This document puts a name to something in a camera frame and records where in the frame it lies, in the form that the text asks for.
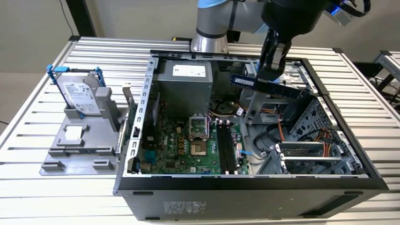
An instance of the gray plastic stand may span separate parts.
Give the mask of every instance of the gray plastic stand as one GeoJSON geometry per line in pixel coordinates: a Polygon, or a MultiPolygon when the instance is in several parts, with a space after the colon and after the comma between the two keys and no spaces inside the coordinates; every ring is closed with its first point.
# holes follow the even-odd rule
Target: gray plastic stand
{"type": "Polygon", "coordinates": [[[101,116],[80,118],[76,109],[64,109],[67,116],[41,164],[41,175],[116,174],[120,121],[127,113],[111,100],[111,88],[99,87],[95,98],[101,116]],[[81,126],[80,139],[65,139],[68,126],[81,126]]]}

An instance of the power cable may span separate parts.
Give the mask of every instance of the power cable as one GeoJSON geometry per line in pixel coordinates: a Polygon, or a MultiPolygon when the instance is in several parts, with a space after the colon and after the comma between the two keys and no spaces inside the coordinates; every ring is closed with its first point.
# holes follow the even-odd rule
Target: power cable
{"type": "Polygon", "coordinates": [[[69,22],[68,22],[68,19],[67,19],[67,16],[65,16],[65,11],[64,11],[63,2],[61,2],[61,0],[59,0],[59,2],[60,2],[60,5],[61,5],[61,10],[63,10],[63,14],[64,14],[65,22],[67,22],[67,24],[68,24],[68,27],[69,27],[69,30],[71,30],[71,35],[73,36],[72,27],[71,27],[71,24],[69,24],[69,22]]]}

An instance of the white wall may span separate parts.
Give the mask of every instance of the white wall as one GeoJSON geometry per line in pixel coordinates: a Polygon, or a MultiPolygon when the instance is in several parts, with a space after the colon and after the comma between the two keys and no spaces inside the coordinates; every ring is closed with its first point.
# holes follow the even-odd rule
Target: white wall
{"type": "MultiPolygon", "coordinates": [[[[189,38],[196,29],[197,0],[87,0],[99,34],[109,38],[189,38]]],[[[372,0],[372,12],[345,28],[323,16],[296,46],[340,47],[352,60],[372,60],[379,50],[400,50],[400,0],[372,0]]],[[[263,35],[241,34],[261,44],[263,35]]]]}
{"type": "MultiPolygon", "coordinates": [[[[197,0],[87,2],[100,37],[168,40],[195,34],[197,0]]],[[[353,60],[372,60],[379,50],[400,51],[399,21],[400,0],[372,0],[371,14],[348,27],[323,16],[315,31],[293,42],[297,46],[340,47],[353,60]]],[[[69,36],[59,0],[0,0],[0,72],[44,72],[69,36]]],[[[261,44],[263,38],[243,33],[240,41],[261,44]]]]}
{"type": "Polygon", "coordinates": [[[0,72],[44,74],[69,36],[59,0],[0,0],[0,72]]]}

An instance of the motherboard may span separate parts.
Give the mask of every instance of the motherboard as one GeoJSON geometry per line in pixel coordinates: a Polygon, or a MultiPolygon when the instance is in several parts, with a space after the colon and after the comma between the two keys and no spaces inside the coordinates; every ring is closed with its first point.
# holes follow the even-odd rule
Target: motherboard
{"type": "Polygon", "coordinates": [[[204,120],[169,120],[160,122],[159,144],[156,149],[145,150],[141,173],[151,174],[225,174],[221,167],[224,157],[229,157],[233,162],[236,174],[248,174],[245,155],[240,154],[243,149],[243,139],[239,124],[232,124],[229,137],[219,138],[217,123],[204,120]],[[191,134],[207,133],[208,139],[193,138],[191,134]],[[228,147],[228,154],[220,151],[223,146],[228,147]]]}

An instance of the gray floor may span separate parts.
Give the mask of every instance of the gray floor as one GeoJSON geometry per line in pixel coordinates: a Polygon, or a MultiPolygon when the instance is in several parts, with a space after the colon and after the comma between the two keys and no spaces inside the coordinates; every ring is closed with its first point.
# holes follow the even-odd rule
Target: gray floor
{"type": "MultiPolygon", "coordinates": [[[[43,73],[0,72],[0,120],[9,122],[35,89],[43,73]]],[[[0,123],[0,134],[7,125],[0,123]]]]}

